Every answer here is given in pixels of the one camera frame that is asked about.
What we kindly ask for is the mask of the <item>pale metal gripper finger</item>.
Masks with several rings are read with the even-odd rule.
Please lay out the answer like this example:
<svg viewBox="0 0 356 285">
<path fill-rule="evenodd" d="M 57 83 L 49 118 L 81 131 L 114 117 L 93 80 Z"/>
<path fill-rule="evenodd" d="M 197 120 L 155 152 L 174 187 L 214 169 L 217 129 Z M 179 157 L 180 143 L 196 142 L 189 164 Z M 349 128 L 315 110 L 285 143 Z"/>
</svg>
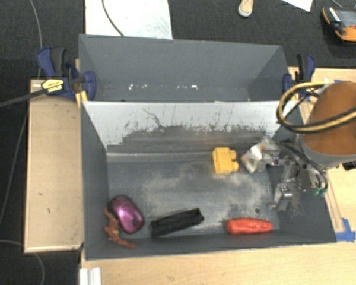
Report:
<svg viewBox="0 0 356 285">
<path fill-rule="evenodd" d="M 241 162 L 249 173 L 263 172 L 267 166 L 276 166 L 280 147 L 270 137 L 263 137 L 241 156 Z"/>
<path fill-rule="evenodd" d="M 272 202 L 268 204 L 268 208 L 275 211 L 285 211 L 293 198 L 293 191 L 286 183 L 277 184 L 274 190 Z"/>
</svg>

